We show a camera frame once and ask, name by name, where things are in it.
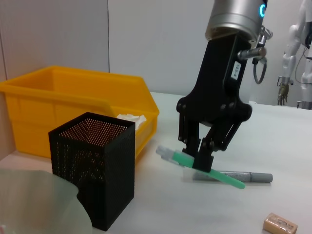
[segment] beige eraser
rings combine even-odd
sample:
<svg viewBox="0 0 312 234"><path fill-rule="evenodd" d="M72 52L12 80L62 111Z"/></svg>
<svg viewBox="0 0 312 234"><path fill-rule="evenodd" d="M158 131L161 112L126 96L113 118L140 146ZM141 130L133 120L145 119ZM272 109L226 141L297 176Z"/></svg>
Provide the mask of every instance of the beige eraser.
<svg viewBox="0 0 312 234"><path fill-rule="evenodd" d="M295 234L298 225L273 213L264 220L263 229L272 234Z"/></svg>

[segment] white label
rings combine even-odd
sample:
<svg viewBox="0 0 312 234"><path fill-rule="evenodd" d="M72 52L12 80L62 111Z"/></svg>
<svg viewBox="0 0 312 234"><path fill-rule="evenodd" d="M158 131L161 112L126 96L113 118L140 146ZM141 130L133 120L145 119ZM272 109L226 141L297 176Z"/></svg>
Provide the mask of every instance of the white label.
<svg viewBox="0 0 312 234"><path fill-rule="evenodd" d="M240 71L240 67L242 66L242 64L240 64L239 62L235 61L234 63L234 68L233 68L233 71L232 71L232 75L231 77L233 79L238 79L238 75L239 75L239 71Z"/></svg>

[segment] white cloth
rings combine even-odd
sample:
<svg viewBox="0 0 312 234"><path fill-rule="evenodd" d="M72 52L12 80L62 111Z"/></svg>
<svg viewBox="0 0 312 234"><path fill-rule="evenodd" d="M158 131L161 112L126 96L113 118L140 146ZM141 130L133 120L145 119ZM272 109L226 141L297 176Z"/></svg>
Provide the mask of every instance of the white cloth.
<svg viewBox="0 0 312 234"><path fill-rule="evenodd" d="M117 118L135 122L136 123L136 131L138 130L140 124L146 121L146 117L144 115L134 116L132 114L126 114L126 115L119 114L117 116Z"/></svg>

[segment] white table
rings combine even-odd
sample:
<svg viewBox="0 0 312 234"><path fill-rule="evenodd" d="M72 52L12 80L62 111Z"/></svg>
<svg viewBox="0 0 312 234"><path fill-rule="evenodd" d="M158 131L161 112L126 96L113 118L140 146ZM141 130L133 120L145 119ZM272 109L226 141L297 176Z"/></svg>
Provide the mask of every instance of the white table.
<svg viewBox="0 0 312 234"><path fill-rule="evenodd" d="M158 145L183 148L177 140L176 103L181 96L153 93L160 110L158 130L136 167L135 198L109 234L261 234L265 217L276 213L311 233L312 112L253 104L227 151L214 154L217 170L272 173L273 183L245 190L215 182L188 182L183 169L163 161ZM208 128L200 128L204 137ZM48 159L14 153L2 168L45 170Z"/></svg>

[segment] white robot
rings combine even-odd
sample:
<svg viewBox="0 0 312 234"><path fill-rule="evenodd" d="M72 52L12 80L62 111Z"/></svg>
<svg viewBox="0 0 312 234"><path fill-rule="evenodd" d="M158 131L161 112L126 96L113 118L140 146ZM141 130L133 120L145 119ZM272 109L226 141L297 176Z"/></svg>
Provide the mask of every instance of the white robot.
<svg viewBox="0 0 312 234"><path fill-rule="evenodd" d="M278 105L285 105L289 91L289 84L292 84L291 75L296 66L296 53L300 44L309 49L312 44L312 0L303 0L300 10L299 19L296 25L290 27L289 43L283 57L283 68L281 86L278 93ZM302 89L302 109L312 109L312 50L309 50L306 56L305 72L301 77Z"/></svg>

